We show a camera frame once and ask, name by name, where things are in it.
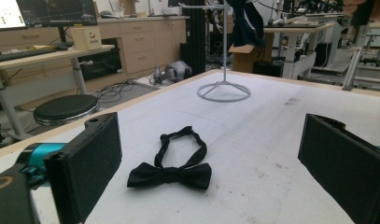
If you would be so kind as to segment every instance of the round stand base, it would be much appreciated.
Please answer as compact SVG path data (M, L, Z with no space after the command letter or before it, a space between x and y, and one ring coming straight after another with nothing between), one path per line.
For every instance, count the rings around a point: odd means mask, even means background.
M215 88L217 88L218 86L232 86L232 87L236 88L237 90L242 91L244 93L244 95L238 96L235 98L231 98L231 99L217 99L217 98L207 97L207 94L210 93ZM212 88L210 90L206 91L205 93L202 93L202 90L207 88L207 87L212 87ZM198 90L198 95L201 98L208 100L208 101L221 102L221 103L228 103L228 102L236 102L236 101L245 100L246 98L248 98L250 96L250 94L251 94L251 91L249 88L242 86L242 85L239 85L239 84L234 84L234 83L231 83L228 81L220 81L220 82L217 82L215 84L207 84L207 85L202 86Z

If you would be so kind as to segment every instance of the wooden desk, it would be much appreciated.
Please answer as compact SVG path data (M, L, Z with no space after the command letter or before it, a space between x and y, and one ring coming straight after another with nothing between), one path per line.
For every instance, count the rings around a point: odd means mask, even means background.
M215 103L197 95L199 87L221 76L214 70L94 115L118 111L123 156L87 224L353 223L297 159L304 118L314 113L338 119L380 145L380 92L229 72L229 81L251 89L249 98ZM84 129L84 120L0 149L0 172L32 143L70 141ZM160 135L188 125L208 146L203 162L213 170L209 189L178 183L126 188L133 168L153 163ZM198 147L190 138L175 139L163 165L184 164ZM33 196L41 223L58 223L49 188Z
M298 75L303 72L305 72L306 77L309 76L309 73L315 64L317 33L319 31L329 29L333 26L334 23L326 23L325 25L319 26L317 28L264 28L265 33L282 33L289 37L288 51L283 68L283 78L297 79ZM297 37L301 37L304 34L310 35L308 54L306 55L306 58L294 62L294 55L297 48Z
M20 85L5 87L0 79L0 103L3 106L11 127L15 132L14 137L20 140L30 137L30 135L27 134L22 128L21 123L15 113L14 106L39 99L57 91L68 90L67 88L72 88L74 84L77 84L80 93L86 94L87 91L77 57L108 51L112 48L114 48L112 45L105 45L100 49L93 50L78 50L70 48L66 51L57 51L49 54L0 63L0 70L8 68L22 68L24 66L41 64L50 61L58 62L59 60L64 59L71 59L73 65L73 73L57 77L47 77ZM72 76L74 76L75 82L68 81L70 79L73 80Z

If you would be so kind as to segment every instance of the black bow tie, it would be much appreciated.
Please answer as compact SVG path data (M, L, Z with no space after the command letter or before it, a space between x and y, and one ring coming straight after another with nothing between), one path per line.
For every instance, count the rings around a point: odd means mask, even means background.
M190 134L201 147L190 157L186 164L177 168L163 167L163 155L169 146L170 138ZM199 134L195 133L191 126L188 126L177 133L161 135L161 141L161 149L155 156L155 167L146 162L142 162L129 174L128 188L179 182L198 189L207 189L209 187L212 169L207 163L196 165L204 159L207 152L206 144L202 141Z

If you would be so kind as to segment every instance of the drawer handle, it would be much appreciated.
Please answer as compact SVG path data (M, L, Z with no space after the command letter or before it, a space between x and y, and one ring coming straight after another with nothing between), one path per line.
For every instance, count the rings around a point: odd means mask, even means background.
M23 38L35 38L40 37L40 34L21 35Z

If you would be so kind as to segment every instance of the black stool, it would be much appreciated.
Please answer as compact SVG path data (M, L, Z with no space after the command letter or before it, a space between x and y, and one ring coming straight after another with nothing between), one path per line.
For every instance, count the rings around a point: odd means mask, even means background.
M38 106L33 117L41 125L61 125L88 116L98 109L99 103L95 96L69 95Z

